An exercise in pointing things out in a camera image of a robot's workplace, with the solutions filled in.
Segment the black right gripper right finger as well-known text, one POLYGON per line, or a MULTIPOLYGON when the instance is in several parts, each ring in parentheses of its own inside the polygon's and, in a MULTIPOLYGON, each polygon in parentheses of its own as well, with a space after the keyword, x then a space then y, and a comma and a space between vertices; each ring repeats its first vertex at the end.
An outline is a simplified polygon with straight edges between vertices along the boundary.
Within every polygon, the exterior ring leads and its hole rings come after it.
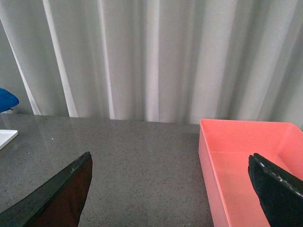
POLYGON ((303 182, 258 153, 249 156, 248 173, 272 227, 303 225, 303 182))

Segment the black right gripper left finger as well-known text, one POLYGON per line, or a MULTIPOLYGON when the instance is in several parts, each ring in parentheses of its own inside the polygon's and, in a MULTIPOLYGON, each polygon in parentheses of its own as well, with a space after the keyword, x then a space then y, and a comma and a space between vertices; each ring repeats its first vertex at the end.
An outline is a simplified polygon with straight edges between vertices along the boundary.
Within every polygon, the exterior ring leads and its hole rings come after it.
POLYGON ((58 174, 0 215, 2 227, 76 227, 92 179, 85 152, 58 174))

